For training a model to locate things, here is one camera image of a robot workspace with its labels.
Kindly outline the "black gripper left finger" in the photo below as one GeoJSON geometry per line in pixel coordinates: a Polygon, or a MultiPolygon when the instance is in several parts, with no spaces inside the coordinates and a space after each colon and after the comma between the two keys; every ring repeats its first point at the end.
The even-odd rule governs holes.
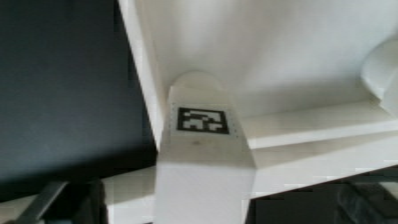
{"type": "Polygon", "coordinates": [[[103,182],[52,182],[15,224],[107,224],[103,182]]]}

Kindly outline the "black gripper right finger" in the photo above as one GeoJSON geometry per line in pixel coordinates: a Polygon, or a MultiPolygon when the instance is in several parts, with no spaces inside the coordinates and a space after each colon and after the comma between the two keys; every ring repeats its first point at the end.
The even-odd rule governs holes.
{"type": "Polygon", "coordinates": [[[398,224],[398,199],[379,183],[341,186],[334,224],[398,224]]]}

